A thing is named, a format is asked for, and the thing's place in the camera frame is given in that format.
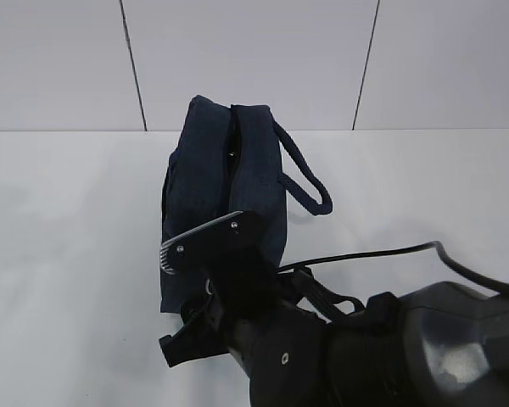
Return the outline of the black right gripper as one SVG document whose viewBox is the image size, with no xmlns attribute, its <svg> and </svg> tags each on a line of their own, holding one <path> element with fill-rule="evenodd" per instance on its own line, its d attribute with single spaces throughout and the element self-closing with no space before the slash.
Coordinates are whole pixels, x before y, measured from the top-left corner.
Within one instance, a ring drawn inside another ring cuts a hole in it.
<svg viewBox="0 0 509 407">
<path fill-rule="evenodd" d="M 229 354 L 249 379 L 252 406 L 325 406 L 327 323 L 270 285 L 214 288 L 159 339 L 167 365 Z"/>
</svg>

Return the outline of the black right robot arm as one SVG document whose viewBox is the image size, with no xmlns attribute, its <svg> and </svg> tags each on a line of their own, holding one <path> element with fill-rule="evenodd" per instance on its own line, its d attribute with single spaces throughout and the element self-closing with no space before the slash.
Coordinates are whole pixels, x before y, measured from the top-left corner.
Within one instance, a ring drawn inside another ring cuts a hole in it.
<svg viewBox="0 0 509 407">
<path fill-rule="evenodd" d="M 208 298 L 161 339 L 166 362 L 231 354 L 253 406 L 509 406 L 509 284 L 492 297 L 454 282 L 381 293 L 346 315 L 297 277 L 324 317 L 290 300 L 232 315 Z"/>
</svg>

